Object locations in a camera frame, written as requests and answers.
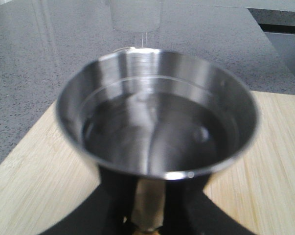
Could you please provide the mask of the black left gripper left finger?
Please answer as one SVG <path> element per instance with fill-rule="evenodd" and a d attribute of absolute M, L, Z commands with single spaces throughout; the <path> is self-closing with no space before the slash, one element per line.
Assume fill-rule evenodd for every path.
<path fill-rule="evenodd" d="M 99 186 L 42 235 L 131 235 L 137 177 L 99 167 Z"/>

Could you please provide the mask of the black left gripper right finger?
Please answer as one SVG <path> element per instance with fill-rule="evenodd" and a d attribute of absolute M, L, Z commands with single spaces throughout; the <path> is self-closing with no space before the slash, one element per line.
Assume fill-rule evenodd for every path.
<path fill-rule="evenodd" d="M 169 171 L 161 235 L 253 235 L 204 193 L 211 170 Z"/>

